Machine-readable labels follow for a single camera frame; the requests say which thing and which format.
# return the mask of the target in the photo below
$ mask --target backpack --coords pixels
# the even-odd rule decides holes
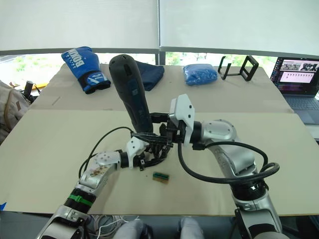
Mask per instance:
[[[29,105],[21,92],[0,81],[0,144],[27,112]]]

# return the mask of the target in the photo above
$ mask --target phone holder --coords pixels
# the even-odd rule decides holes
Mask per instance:
[[[257,70],[257,68],[259,66],[258,62],[254,59],[254,57],[246,56],[246,58],[244,60],[244,63],[243,63],[243,65],[240,68],[239,73],[229,74],[228,71],[229,71],[229,68],[231,66],[231,63],[228,63],[226,71],[223,74],[223,73],[220,72],[220,69],[222,68],[221,65],[223,64],[223,61],[224,61],[225,57],[226,56],[223,56],[221,58],[220,63],[219,63],[219,67],[218,67],[218,73],[220,74],[220,77],[223,80],[225,80],[227,76],[239,76],[239,75],[241,75],[244,78],[245,81],[250,81],[253,78],[253,75],[255,74],[255,71]],[[253,67],[250,70],[250,72],[248,72],[247,69],[245,68],[245,66],[247,64],[247,61],[249,61],[253,65]]]

